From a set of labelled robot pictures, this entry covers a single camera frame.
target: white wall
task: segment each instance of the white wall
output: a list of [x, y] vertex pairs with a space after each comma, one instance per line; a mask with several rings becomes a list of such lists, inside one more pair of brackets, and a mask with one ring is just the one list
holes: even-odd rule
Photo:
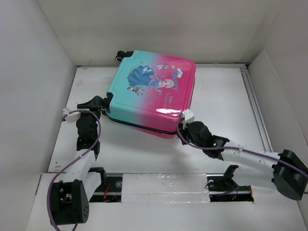
[[[293, 150], [308, 166], [307, 0], [282, 1], [249, 72], [273, 148]], [[308, 225], [307, 195], [299, 205]]]
[[252, 61], [281, 0], [38, 0], [77, 65], [114, 64], [118, 50], [198, 63]]
[[75, 67], [35, 0], [0, 7], [0, 230], [22, 231]]

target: princess illustration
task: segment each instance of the princess illustration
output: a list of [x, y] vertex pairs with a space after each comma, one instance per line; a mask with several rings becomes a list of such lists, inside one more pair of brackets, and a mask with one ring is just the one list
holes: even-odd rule
[[171, 88], [174, 86], [172, 79], [161, 80], [149, 66], [138, 66], [133, 69], [127, 77], [130, 90], [136, 86], [153, 86], [161, 94], [160, 88]]

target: wire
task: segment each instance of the wire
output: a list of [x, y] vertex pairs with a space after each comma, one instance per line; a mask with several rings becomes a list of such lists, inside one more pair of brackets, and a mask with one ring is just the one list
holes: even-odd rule
[[234, 200], [237, 197], [238, 193], [239, 193], [239, 190], [236, 190], [236, 195], [235, 195], [235, 197], [232, 200]]
[[[59, 227], [57, 226], [57, 224], [55, 223], [53, 217], [52, 217], [52, 213], [51, 213], [51, 206], [50, 206], [50, 194], [51, 194], [51, 188], [52, 188], [52, 184], [54, 183], [54, 181], [57, 179], [57, 177], [63, 173], [65, 170], [67, 170], [69, 167], [71, 167], [74, 163], [76, 163], [78, 160], [80, 160], [83, 156], [85, 156], [87, 153], [89, 153], [92, 148], [94, 148], [94, 146], [97, 144], [97, 142], [99, 141], [99, 138], [101, 136], [101, 133], [102, 133], [102, 126], [101, 126], [101, 123], [100, 123], [100, 120], [99, 118], [95, 115], [94, 112], [92, 111], [89, 111], [89, 110], [86, 110], [86, 109], [77, 109], [77, 110], [74, 110], [74, 111], [71, 111], [69, 112], [69, 114], [72, 114], [72, 113], [75, 113], [75, 112], [90, 112], [94, 117], [95, 119], [97, 120], [97, 123], [98, 123], [98, 127], [99, 127], [99, 131], [98, 131], [98, 136], [97, 136], [97, 139], [95, 140], [95, 142], [92, 144], [92, 146], [86, 150], [83, 154], [81, 154], [79, 157], [77, 157], [75, 160], [73, 160], [71, 163], [69, 163], [67, 166], [65, 166], [64, 168], [61, 169], [60, 172], [58, 172], [51, 180], [50, 184], [49, 184], [49, 187], [48, 187], [48, 190], [47, 190], [47, 212], [48, 212], [48, 216], [49, 216], [49, 219], [50, 219], [50, 223], [51, 225], [54, 227], [54, 229], [56, 231], [61, 231], [61, 229], [59, 229]], [[72, 231], [75, 231], [77, 228], [77, 224], [73, 227]]]
[[235, 189], [232, 189], [230, 191], [224, 192], [224, 193], [220, 193], [220, 194], [215, 194], [215, 196], [225, 196], [225, 195], [229, 195], [232, 192], [238, 191], [242, 186], [237, 186]]
[[268, 156], [268, 155], [264, 155], [264, 154], [261, 154], [261, 153], [256, 153], [256, 152], [253, 152], [253, 151], [250, 151], [250, 150], [247, 150], [247, 149], [242, 149], [242, 148], [238, 148], [238, 147], [215, 147], [215, 148], [204, 148], [204, 147], [198, 147], [196, 145], [193, 145], [191, 143], [189, 143], [183, 136], [182, 134], [180, 133], [180, 129], [179, 129], [179, 126], [177, 126], [177, 133], [178, 133], [178, 136], [179, 138], [184, 142], [186, 143], [187, 145], [193, 147], [193, 148], [197, 148], [197, 149], [201, 149], [201, 150], [205, 150], [205, 151], [212, 151], [212, 150], [223, 150], [223, 149], [230, 149], [230, 150], [237, 150], [237, 151], [243, 151], [243, 152], [246, 152], [246, 153], [249, 153], [249, 154], [252, 154], [252, 155], [256, 155], [256, 156], [259, 156], [259, 157], [263, 157], [263, 158], [266, 158], [266, 159], [270, 159], [270, 160], [273, 160], [273, 161], [277, 161], [278, 163], [281, 163], [291, 169], [293, 169], [294, 171], [300, 173], [301, 175], [303, 175], [304, 177], [308, 178], [308, 174], [305, 173], [304, 171], [298, 169], [297, 167], [283, 161], [283, 160], [280, 160], [280, 159], [277, 159], [277, 158], [274, 158], [274, 157], [271, 157], [271, 156]]
[[103, 202], [105, 202], [105, 200], [106, 200], [106, 198], [107, 198], [107, 193], [109, 192], [110, 186], [111, 186], [111, 184], [108, 183], [107, 189], [106, 189], [106, 191], [105, 191], [105, 193], [104, 193], [104, 195], [103, 195], [103, 198], [104, 198], [104, 199], [103, 199]]
[[254, 198], [254, 194], [252, 193], [251, 186], [247, 186], [247, 188], [249, 189], [249, 192], [250, 192], [251, 197]]
[[209, 186], [209, 184], [210, 184], [210, 183], [207, 183], [206, 186], [204, 186], [204, 188], [205, 188], [205, 189], [209, 189], [209, 188], [206, 188], [207, 186]]

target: cartoon print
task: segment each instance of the cartoon print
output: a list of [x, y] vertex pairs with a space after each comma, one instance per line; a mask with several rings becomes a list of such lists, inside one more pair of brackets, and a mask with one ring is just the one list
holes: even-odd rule
[[169, 67], [166, 64], [157, 65], [156, 67], [158, 68], [158, 70], [169, 69]]
[[133, 92], [135, 92], [137, 95], [143, 95], [143, 93], [140, 93], [139, 90], [142, 89], [143, 86], [140, 87], [134, 87], [133, 85], [129, 85], [129, 87], [127, 88], [128, 90], [131, 90]]
[[183, 75], [183, 72], [182, 72], [181, 68], [178, 68], [178, 74], [177, 74], [177, 77], [178, 77], [178, 78], [181, 78], [181, 77], [182, 77], [182, 75]]
[[153, 69], [149, 66], [138, 66], [134, 68], [127, 77], [129, 87], [128, 89], [133, 92], [139, 92], [139, 89], [134, 90], [137, 86], [152, 86], [158, 94], [161, 95], [162, 91], [159, 88], [171, 88], [174, 86], [172, 79], [161, 80], [154, 73]]

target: children's suitcase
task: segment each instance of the children's suitcase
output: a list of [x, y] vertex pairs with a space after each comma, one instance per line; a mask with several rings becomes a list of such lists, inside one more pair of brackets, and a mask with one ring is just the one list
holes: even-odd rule
[[190, 106], [193, 61], [146, 51], [119, 51], [119, 69], [107, 91], [105, 114], [113, 121], [168, 138]]

